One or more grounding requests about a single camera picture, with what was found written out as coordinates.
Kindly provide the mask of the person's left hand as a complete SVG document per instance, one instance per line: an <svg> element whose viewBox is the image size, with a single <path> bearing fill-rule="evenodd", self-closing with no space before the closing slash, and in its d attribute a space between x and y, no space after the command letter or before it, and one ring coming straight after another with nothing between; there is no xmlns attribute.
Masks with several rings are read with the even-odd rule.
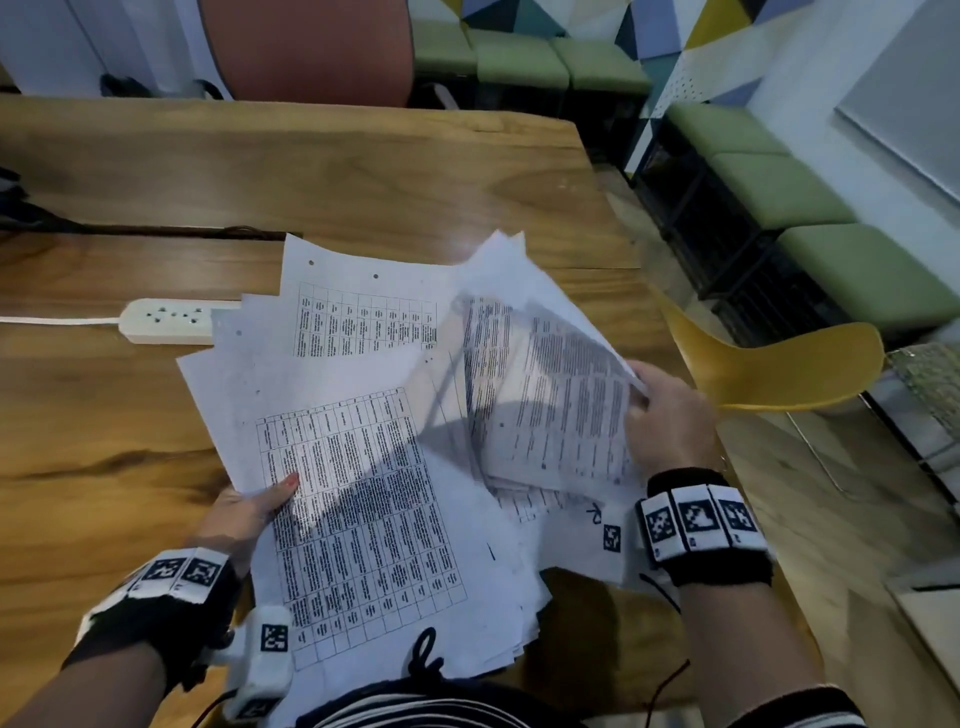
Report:
<svg viewBox="0 0 960 728"><path fill-rule="evenodd" d="M254 494L244 495L227 487L183 545L225 554L237 577L244 579L250 572L259 537L279 511L271 519L260 519L254 512Z"/></svg>

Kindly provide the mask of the person's right hand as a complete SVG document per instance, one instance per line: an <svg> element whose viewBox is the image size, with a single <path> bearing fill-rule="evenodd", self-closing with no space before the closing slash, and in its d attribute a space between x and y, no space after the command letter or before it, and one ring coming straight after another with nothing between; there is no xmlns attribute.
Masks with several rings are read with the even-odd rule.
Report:
<svg viewBox="0 0 960 728"><path fill-rule="evenodd" d="M716 413L704 394L665 372L662 399L649 409L629 405L626 441L646 480L680 469L723 470Z"/></svg>

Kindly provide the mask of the pile of printed paper sheets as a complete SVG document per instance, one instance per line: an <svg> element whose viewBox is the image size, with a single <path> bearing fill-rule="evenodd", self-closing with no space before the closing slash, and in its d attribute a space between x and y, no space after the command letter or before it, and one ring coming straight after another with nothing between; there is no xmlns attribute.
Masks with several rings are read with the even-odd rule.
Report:
<svg viewBox="0 0 960 728"><path fill-rule="evenodd" d="M257 728L405 677L422 635L445 678L507 669L538 637L549 592L477 464L462 350L467 294L528 261L522 233L453 265L289 234L278 295L178 360L240 493L298 475L253 552L256 609L292 619L290 685Z"/></svg>

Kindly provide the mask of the bundle of lifted printed pages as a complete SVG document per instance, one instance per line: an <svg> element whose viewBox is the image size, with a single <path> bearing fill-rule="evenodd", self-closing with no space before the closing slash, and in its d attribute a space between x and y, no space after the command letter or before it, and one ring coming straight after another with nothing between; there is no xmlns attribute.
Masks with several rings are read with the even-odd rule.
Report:
<svg viewBox="0 0 960 728"><path fill-rule="evenodd" d="M454 268L438 348L465 395L469 443L490 480L631 505L646 481L625 415L646 388L524 243L495 231Z"/></svg>

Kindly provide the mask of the person's left forearm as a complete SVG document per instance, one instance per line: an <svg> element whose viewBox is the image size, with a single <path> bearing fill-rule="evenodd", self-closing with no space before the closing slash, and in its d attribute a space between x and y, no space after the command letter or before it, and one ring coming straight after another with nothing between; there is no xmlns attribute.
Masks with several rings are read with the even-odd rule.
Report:
<svg viewBox="0 0 960 728"><path fill-rule="evenodd" d="M62 669L0 728L149 728L165 690L160 655L139 642Z"/></svg>

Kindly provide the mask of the person's right forearm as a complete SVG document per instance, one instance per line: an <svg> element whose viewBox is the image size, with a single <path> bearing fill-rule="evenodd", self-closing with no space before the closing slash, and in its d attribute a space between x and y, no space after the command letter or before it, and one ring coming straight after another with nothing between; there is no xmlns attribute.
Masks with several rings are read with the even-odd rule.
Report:
<svg viewBox="0 0 960 728"><path fill-rule="evenodd" d="M764 583L678 589L704 728L826 683L822 664Z"/></svg>

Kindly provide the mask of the yellow plastic chair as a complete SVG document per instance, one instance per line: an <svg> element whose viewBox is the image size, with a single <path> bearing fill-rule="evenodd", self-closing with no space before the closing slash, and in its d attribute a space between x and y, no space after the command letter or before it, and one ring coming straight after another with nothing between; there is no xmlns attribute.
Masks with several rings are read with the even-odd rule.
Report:
<svg viewBox="0 0 960 728"><path fill-rule="evenodd" d="M659 289L651 293L698 389L721 409L784 412L834 489L851 500L793 412L860 399L883 371L879 331L847 322L766 346L735 346L702 329Z"/></svg>

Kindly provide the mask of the black wristband with marker tags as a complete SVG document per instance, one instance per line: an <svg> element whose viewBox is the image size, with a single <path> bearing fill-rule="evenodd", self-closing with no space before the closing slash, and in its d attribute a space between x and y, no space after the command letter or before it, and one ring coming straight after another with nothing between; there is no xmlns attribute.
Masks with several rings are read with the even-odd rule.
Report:
<svg viewBox="0 0 960 728"><path fill-rule="evenodd" d="M719 471L659 472L633 511L651 567L674 587L772 585L769 543L742 493Z"/></svg>
<svg viewBox="0 0 960 728"><path fill-rule="evenodd" d="M241 588L225 553L164 550L82 617L61 669L143 643L162 661L165 694L175 687L191 691L206 677L200 658L226 635Z"/></svg>

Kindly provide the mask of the white power strip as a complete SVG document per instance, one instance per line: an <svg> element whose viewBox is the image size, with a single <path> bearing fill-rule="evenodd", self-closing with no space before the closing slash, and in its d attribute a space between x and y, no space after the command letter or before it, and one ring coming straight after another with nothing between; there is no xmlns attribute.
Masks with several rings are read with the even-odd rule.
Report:
<svg viewBox="0 0 960 728"><path fill-rule="evenodd" d="M212 345L212 313L235 310L239 300L138 298L126 305L117 327L137 345Z"/></svg>

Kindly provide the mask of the row of green cushioned stools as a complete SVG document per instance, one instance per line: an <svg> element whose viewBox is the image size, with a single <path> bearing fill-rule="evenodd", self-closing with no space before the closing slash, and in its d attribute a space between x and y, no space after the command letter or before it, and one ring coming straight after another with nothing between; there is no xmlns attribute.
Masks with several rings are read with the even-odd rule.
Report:
<svg viewBox="0 0 960 728"><path fill-rule="evenodd" d="M893 347L960 324L955 291L761 109L782 50L839 0L407 0L414 80L470 109L607 134L701 299L749 343L848 321Z"/></svg>

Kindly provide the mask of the striped shirt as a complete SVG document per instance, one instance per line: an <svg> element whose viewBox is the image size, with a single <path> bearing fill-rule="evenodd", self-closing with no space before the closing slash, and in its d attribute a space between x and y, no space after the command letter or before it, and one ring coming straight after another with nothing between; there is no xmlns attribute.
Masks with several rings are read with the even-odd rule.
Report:
<svg viewBox="0 0 960 728"><path fill-rule="evenodd" d="M589 728L518 688L443 677L355 689L300 716L294 728Z"/></svg>

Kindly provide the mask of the glass side table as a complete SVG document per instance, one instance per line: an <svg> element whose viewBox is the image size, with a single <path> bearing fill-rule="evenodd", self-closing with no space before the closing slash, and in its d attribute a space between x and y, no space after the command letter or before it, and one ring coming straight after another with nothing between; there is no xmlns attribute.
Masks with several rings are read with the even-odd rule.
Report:
<svg viewBox="0 0 960 728"><path fill-rule="evenodd" d="M948 443L920 459L960 468L960 342L913 344L887 353L890 368L944 430Z"/></svg>

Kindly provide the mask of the white flat board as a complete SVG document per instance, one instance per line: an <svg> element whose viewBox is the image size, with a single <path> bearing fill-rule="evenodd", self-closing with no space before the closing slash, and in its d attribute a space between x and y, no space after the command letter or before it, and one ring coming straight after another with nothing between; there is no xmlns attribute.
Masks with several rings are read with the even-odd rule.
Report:
<svg viewBox="0 0 960 728"><path fill-rule="evenodd" d="M960 576L894 579L887 586L899 610L960 694Z"/></svg>

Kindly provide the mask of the grey wall panel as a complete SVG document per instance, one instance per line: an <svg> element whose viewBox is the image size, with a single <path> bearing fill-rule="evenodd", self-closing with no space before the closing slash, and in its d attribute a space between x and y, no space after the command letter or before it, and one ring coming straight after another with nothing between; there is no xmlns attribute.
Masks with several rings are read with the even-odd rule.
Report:
<svg viewBox="0 0 960 728"><path fill-rule="evenodd" d="M836 110L960 205L960 0L924 0Z"/></svg>

